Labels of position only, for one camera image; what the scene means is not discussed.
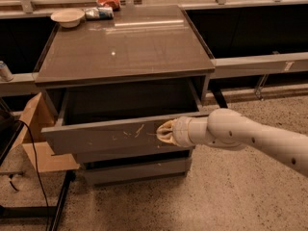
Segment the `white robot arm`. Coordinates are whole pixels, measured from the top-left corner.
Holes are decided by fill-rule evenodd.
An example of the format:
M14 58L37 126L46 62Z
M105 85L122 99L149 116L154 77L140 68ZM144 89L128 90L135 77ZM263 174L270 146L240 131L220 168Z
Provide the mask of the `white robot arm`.
M255 122L230 109L216 109L208 116L181 116L162 124L157 139L179 147L207 145L240 150L249 145L281 164L308 176L308 137Z

